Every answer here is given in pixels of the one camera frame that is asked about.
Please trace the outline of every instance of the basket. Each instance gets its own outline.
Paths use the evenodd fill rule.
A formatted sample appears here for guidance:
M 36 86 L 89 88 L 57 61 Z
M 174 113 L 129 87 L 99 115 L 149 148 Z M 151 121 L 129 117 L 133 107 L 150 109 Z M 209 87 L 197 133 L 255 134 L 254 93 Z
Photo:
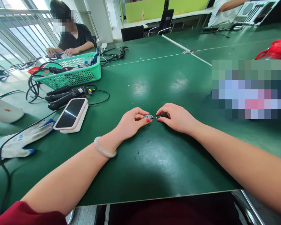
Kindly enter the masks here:
M 84 64 L 85 61 L 91 60 L 95 54 L 96 52 L 92 52 L 83 55 L 73 56 L 66 59 L 55 60 L 54 62 L 60 64 L 61 66 L 55 63 L 48 63 L 43 68 L 77 67 L 77 65 L 79 64 Z M 34 81 L 40 81 L 54 90 L 64 86 L 71 87 L 71 86 L 76 86 L 76 85 L 96 81 L 101 78 L 100 55 L 98 55 L 97 63 L 95 65 L 86 68 L 81 68 L 81 69 L 67 71 L 58 74 L 54 74 L 49 71 L 41 71 L 37 73 L 37 75 L 41 75 L 43 77 L 40 78 L 35 77 L 33 78 Z

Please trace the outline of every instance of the red sleeve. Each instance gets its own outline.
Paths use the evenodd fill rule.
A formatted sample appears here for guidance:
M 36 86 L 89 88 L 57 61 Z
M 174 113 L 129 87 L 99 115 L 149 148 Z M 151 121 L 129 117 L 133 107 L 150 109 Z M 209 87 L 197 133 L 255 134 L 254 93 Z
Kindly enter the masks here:
M 58 211 L 36 213 L 26 202 L 15 202 L 0 216 L 0 225 L 66 225 L 65 216 Z

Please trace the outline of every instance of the white glove with blue coating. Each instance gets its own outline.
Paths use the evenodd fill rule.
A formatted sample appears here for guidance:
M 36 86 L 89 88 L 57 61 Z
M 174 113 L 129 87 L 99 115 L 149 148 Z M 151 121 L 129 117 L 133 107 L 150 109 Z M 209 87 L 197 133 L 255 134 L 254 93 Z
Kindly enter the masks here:
M 32 155 L 35 149 L 27 149 L 24 147 L 52 132 L 54 123 L 52 119 L 46 119 L 19 133 L 4 145 L 1 152 L 2 158 L 26 157 Z M 15 134 L 12 134 L 1 138 L 0 148 L 4 142 L 14 135 Z

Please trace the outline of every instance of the black t-shirt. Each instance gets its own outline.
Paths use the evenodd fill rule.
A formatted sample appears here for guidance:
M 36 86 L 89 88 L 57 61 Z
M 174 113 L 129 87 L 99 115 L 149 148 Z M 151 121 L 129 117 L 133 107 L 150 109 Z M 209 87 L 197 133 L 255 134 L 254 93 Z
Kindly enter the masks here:
M 60 37 L 60 42 L 58 47 L 62 50 L 67 50 L 69 48 L 77 48 L 84 45 L 86 42 L 92 42 L 95 45 L 93 37 L 90 30 L 84 24 L 76 23 L 78 30 L 78 38 L 71 34 L 71 32 L 64 32 Z

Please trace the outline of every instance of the forearm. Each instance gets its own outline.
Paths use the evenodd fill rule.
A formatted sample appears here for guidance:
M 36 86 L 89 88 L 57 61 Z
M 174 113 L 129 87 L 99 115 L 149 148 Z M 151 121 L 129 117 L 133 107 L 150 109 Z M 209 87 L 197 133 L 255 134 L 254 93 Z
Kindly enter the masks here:
M 94 44 L 92 42 L 86 42 L 82 46 L 79 46 L 78 49 L 79 49 L 79 52 L 83 52 L 83 51 L 88 50 L 93 47 L 94 47 Z
M 238 6 L 243 5 L 246 1 L 247 0 L 233 0 L 233 1 L 230 1 L 230 2 L 226 2 L 221 6 L 219 11 L 224 12 L 224 11 L 234 9 Z
M 54 50 L 55 50 L 56 53 L 62 53 L 62 52 L 64 52 L 64 50 L 62 50 L 62 49 L 59 48 L 59 47 L 54 48 Z
M 215 128 L 190 133 L 245 189 L 281 213 L 281 159 Z
M 120 143 L 113 132 L 99 139 L 100 146 L 109 152 L 114 152 Z M 22 201 L 37 213 L 60 211 L 66 216 L 78 204 L 108 159 L 92 143 L 45 176 Z

